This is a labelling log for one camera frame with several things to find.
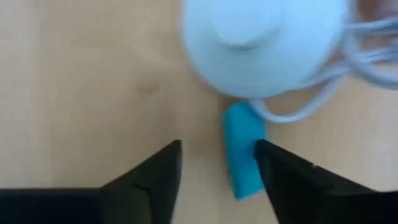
white object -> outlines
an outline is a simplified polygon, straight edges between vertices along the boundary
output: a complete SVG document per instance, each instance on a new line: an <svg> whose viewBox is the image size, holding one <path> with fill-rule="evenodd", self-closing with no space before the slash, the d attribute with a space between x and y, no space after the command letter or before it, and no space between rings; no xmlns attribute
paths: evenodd
<svg viewBox="0 0 398 224"><path fill-rule="evenodd" d="M358 75L384 88L398 89L398 78L371 64L396 58L397 45L359 53L359 35L395 34L398 20L347 22L355 14L347 0L186 0L183 40L192 64L219 91L251 99L264 119L293 122L313 113L337 89L344 75ZM337 43L346 62L317 74ZM278 116L263 98L329 81L301 110Z"/></svg>

table surface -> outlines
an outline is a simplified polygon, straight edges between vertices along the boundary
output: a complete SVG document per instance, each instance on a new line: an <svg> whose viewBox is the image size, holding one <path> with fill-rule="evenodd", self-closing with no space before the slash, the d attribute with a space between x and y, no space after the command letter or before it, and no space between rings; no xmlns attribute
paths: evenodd
<svg viewBox="0 0 398 224"><path fill-rule="evenodd" d="M236 100L194 76L179 12L178 0L0 0L0 187L97 187L182 139L174 223L276 223L264 192L234 201L221 119ZM286 113L315 93L269 103ZM398 189L397 113L398 92L350 77L313 116L269 124L269 139Z"/></svg>

blue eraser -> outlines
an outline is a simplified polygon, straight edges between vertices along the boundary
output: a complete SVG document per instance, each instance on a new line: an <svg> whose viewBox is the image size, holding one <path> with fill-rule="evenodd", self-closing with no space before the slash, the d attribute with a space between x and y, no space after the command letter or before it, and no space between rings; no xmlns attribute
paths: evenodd
<svg viewBox="0 0 398 224"><path fill-rule="evenodd" d="M225 113L223 129L233 193L236 200L242 200L264 190L254 146L266 137L265 122L248 102L242 102Z"/></svg>

cable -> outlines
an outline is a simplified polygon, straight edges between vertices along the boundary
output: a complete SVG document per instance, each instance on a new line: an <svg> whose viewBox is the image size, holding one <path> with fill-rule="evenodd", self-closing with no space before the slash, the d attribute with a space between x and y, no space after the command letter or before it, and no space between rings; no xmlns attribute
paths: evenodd
<svg viewBox="0 0 398 224"><path fill-rule="evenodd" d="M365 35L392 35L398 34L398 17L382 19L373 22L362 22L350 24L344 31L341 42L341 53L345 60L340 61L327 68L316 78L299 85L296 90L309 88L320 83L328 82L307 105L296 112L287 115L276 115L271 113L263 99L251 99L253 110L262 118L275 123L290 123L303 119L319 107L325 104L336 92L338 85L348 76L349 72L356 72L358 76L369 83L386 88L398 90L398 76L386 72L380 72L373 68L372 64L377 62L393 61L398 59L398 41L392 41L390 46L375 50L358 53L360 49L361 36Z"/></svg>

white lid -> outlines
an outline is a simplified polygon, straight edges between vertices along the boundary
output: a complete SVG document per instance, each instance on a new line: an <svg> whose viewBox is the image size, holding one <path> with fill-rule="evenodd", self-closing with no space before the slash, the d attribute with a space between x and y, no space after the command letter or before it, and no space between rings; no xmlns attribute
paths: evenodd
<svg viewBox="0 0 398 224"><path fill-rule="evenodd" d="M294 89L329 58L346 0L186 0L183 41L211 86L244 98Z"/></svg>

